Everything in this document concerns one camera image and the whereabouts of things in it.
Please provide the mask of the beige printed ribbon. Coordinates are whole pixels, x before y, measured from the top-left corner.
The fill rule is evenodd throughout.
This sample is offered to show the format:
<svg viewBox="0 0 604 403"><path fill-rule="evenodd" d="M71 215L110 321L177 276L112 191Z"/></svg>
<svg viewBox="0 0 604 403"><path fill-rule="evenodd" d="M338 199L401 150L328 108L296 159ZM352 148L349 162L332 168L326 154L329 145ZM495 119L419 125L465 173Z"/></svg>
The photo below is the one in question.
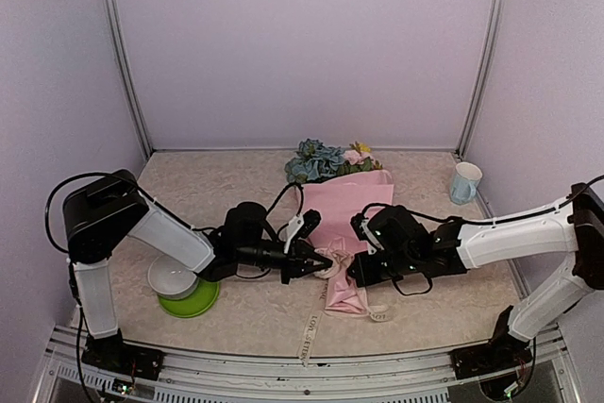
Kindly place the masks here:
<svg viewBox="0 0 604 403"><path fill-rule="evenodd" d="M374 323L393 319L392 310L385 305L369 304L367 292L360 289L347 274L355 255L345 249L343 239L332 241L327 247L317 249L322 258L332 260L330 268L314 275L324 281L304 326L297 358L307 367L324 314L336 318L368 318Z"/></svg>

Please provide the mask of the pink wrapping paper sheet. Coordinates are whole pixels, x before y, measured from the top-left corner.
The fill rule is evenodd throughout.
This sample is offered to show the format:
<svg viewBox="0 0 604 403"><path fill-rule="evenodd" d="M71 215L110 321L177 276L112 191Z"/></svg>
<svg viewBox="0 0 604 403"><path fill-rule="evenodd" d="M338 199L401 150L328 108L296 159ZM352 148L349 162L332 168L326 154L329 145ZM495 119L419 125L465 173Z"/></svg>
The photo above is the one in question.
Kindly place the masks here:
<svg viewBox="0 0 604 403"><path fill-rule="evenodd" d="M350 220L371 203L390 205L394 182L386 170L338 176L323 183L304 186L303 210L318 210L321 223L310 235L316 249L343 239L345 249L355 256L367 250L367 243L358 240Z"/></svg>

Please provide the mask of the blue fake flower bunch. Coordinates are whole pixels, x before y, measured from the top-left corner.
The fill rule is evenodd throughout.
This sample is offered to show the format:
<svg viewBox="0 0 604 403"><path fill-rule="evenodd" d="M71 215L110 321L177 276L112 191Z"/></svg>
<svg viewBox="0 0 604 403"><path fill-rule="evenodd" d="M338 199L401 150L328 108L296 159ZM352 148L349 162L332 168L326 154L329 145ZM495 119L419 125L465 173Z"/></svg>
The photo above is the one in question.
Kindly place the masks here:
<svg viewBox="0 0 604 403"><path fill-rule="evenodd" d="M284 166L288 183L321 182L337 176L344 165L344 149L316 139L299 143L295 156Z"/></svg>

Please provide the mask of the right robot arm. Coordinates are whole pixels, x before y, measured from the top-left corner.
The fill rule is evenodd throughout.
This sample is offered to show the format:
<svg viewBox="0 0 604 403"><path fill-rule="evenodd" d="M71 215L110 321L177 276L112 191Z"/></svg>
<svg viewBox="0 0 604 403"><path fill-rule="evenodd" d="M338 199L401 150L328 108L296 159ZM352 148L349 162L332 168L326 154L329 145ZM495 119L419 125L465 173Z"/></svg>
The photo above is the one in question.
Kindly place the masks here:
<svg viewBox="0 0 604 403"><path fill-rule="evenodd" d="M368 249L355 256L347 273L358 286L368 287L415 274L432 281L504 260L564 254L536 290L499 315L482 358L501 369L543 327L603 288L603 201L592 186L577 183L566 197L499 218L450 216L438 220L432 231L421 224L423 214L376 203L377 213L360 212L351 220Z"/></svg>

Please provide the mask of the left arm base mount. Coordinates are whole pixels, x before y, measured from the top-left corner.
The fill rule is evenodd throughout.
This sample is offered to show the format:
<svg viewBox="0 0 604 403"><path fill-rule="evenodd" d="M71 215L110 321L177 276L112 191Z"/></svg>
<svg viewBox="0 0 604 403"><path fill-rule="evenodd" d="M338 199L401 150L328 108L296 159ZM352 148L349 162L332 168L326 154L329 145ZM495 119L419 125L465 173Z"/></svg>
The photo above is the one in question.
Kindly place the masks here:
<svg viewBox="0 0 604 403"><path fill-rule="evenodd" d="M158 349L90 340L86 343L81 360L87 365L131 378L156 381L163 364L164 353Z"/></svg>

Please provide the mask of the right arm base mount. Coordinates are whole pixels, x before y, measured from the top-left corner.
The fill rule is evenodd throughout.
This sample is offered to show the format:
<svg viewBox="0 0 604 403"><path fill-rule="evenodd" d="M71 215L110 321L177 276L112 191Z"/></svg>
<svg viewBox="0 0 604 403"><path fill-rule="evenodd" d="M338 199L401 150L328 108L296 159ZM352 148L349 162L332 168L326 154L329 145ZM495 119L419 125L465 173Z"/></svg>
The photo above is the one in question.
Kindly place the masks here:
<svg viewBox="0 0 604 403"><path fill-rule="evenodd" d="M454 349L449 353L456 379L488 375L531 362L533 354L528 344L477 344Z"/></svg>

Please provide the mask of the pale pink fake flower stem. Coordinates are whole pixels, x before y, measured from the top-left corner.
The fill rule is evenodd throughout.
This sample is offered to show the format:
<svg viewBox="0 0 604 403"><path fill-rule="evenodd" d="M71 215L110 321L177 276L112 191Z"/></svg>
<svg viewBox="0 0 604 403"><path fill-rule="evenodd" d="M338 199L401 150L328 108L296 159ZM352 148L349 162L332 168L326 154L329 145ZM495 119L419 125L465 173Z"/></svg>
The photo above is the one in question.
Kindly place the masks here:
<svg viewBox="0 0 604 403"><path fill-rule="evenodd" d="M351 148L351 144L350 148L344 151L344 164L342 169L345 175L383 169L382 164L373 157L372 152L359 154L356 150Z"/></svg>

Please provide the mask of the yellow fake flower stem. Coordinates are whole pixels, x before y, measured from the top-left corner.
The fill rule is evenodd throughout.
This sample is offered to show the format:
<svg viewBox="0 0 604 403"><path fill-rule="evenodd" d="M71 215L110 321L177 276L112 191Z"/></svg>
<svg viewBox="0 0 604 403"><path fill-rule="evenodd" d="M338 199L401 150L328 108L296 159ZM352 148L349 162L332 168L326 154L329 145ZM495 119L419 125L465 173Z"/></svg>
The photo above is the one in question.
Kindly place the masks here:
<svg viewBox="0 0 604 403"><path fill-rule="evenodd" d="M351 144L351 148L356 150L359 154L372 152L371 147L365 143L354 142Z"/></svg>

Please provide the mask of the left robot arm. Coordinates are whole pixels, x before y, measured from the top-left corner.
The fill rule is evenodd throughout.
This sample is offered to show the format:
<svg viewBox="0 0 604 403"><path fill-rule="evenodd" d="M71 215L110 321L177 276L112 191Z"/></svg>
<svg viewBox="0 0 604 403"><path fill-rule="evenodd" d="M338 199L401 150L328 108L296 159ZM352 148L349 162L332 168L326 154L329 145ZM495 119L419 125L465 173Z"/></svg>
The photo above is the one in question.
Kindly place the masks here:
<svg viewBox="0 0 604 403"><path fill-rule="evenodd" d="M269 222L269 209L243 201L227 211L220 226L204 231L162 205L126 169L72 178L79 179L86 185L66 195L61 206L65 253L88 345L111 369L126 368L132 360L119 327L109 274L114 250L127 240L207 282L232 277L246 265L276 270L281 282L289 284L333 264L308 240L321 222L317 210L298 210L281 238Z"/></svg>

